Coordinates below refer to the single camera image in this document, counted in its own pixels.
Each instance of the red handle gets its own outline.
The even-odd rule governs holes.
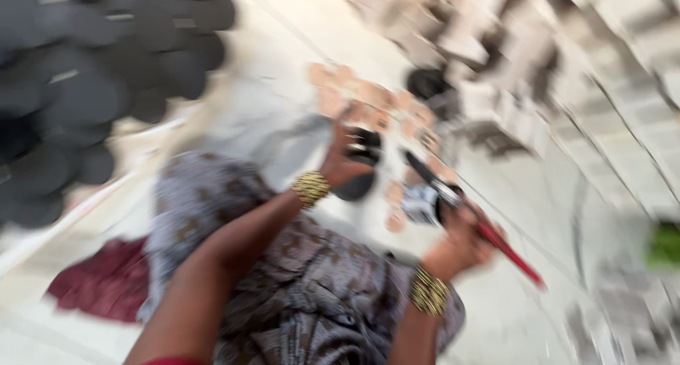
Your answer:
[[[512,260],[513,263],[515,263],[517,267],[519,267],[527,276],[529,276],[529,278],[533,280],[538,288],[541,288],[542,290],[546,289],[545,283],[543,282],[543,279],[540,277],[540,275],[527,263],[525,263],[525,261],[522,260],[522,257],[519,257],[513,248],[511,248],[510,245],[496,233],[488,220],[480,220],[479,224],[477,224],[477,230],[485,239],[489,240],[491,245],[498,248],[500,252],[503,252],[510,260]]]

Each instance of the bangle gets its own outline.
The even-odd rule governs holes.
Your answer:
[[[450,293],[442,280],[425,272],[420,265],[416,268],[409,296],[415,308],[431,316],[441,316]]]
[[[308,171],[295,179],[292,186],[304,208],[310,208],[317,200],[328,195],[330,185],[317,171]]]

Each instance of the red fabric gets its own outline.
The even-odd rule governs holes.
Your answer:
[[[124,322],[135,322],[149,294],[149,265],[142,252],[146,238],[113,239],[92,257],[58,274],[47,292],[57,307]]]
[[[159,358],[146,362],[142,365],[201,365],[194,360],[187,360],[185,358]]]

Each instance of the floor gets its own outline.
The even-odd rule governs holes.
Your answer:
[[[204,148],[256,161],[266,181],[281,189],[320,163],[329,138],[323,123],[287,139],[276,133],[313,116],[308,63],[346,64],[361,78],[393,91],[403,86],[411,64],[394,44],[367,29],[343,0],[237,3],[239,29],[229,35],[234,80],[224,88],[229,100],[218,104],[220,116]],[[393,139],[390,156],[400,145]],[[506,229],[518,253],[543,275],[548,291],[536,291],[503,257],[458,279],[467,321],[438,363],[576,364],[565,311],[594,305],[587,289],[602,260],[641,256],[650,221],[642,213],[620,213],[607,205],[555,144],[542,161],[525,156],[490,161],[464,143],[455,148],[463,188]],[[381,164],[374,192],[365,201],[347,204],[331,197],[314,210],[314,217],[374,250],[422,253],[441,231],[409,226],[395,235],[384,228],[386,205],[380,193],[388,180],[401,175],[398,164],[393,157]],[[0,278],[0,363],[123,361],[139,327],[56,313],[53,301],[41,296],[61,268],[96,251],[106,239],[148,232],[151,184],[151,179],[140,184],[130,195],[130,211],[101,226],[104,233],[61,236]]]

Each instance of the patterned dress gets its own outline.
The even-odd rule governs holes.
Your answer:
[[[144,247],[149,298],[140,320],[151,317],[174,270],[210,233],[274,195],[250,163],[199,152],[173,158],[156,187],[157,215]],[[237,284],[214,363],[385,364],[413,271],[301,213]],[[453,291],[437,334],[437,353],[455,337],[464,317]]]

